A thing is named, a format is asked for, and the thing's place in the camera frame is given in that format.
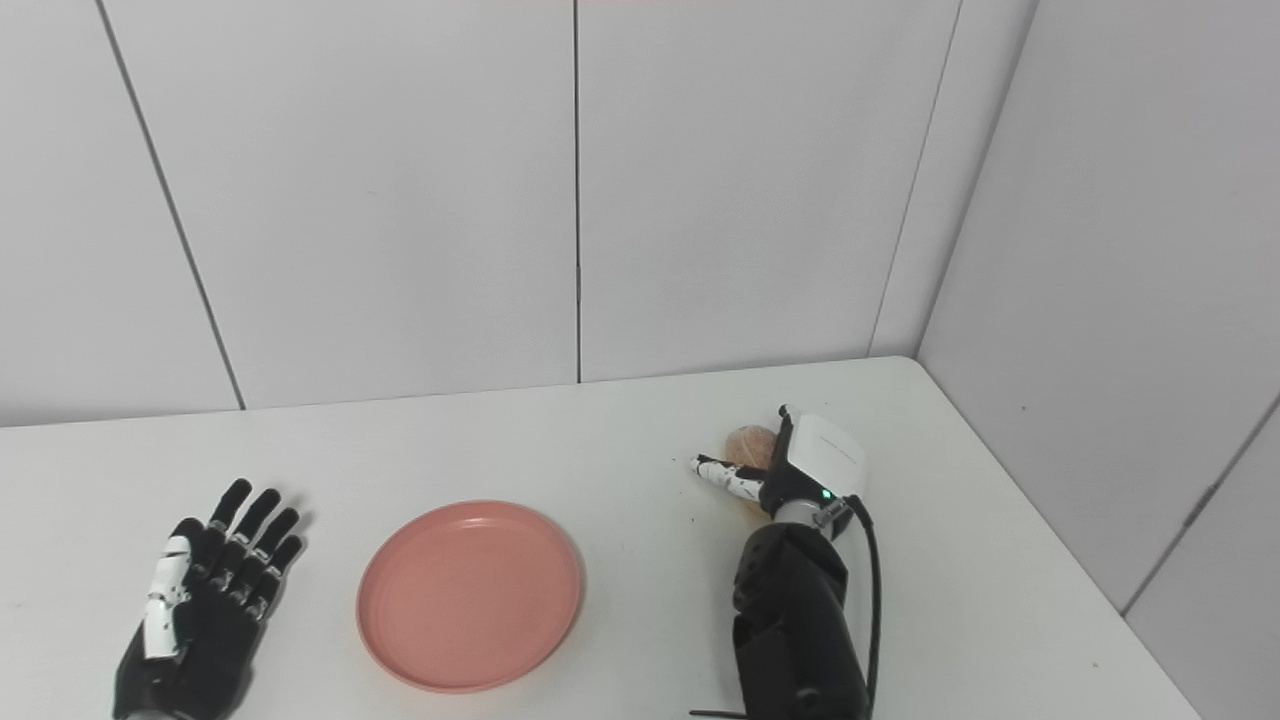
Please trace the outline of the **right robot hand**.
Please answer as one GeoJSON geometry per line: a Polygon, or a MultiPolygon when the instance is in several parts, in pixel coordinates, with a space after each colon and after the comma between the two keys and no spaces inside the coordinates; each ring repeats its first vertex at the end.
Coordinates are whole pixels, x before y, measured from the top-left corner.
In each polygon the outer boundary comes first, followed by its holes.
{"type": "Polygon", "coordinates": [[[692,471],[736,498],[755,503],[772,521],[801,524],[837,536],[867,491],[865,450],[842,428],[792,405],[780,409],[781,427],[767,468],[698,455],[692,471]]]}

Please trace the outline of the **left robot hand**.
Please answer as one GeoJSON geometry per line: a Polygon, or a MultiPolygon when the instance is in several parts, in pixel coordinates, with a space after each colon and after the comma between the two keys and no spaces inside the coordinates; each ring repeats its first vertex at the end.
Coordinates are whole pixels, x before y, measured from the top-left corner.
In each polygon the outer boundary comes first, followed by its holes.
{"type": "Polygon", "coordinates": [[[234,480],[206,519],[184,518],[154,565],[116,667],[114,719],[228,719],[301,553],[301,515],[275,488],[234,480]]]}

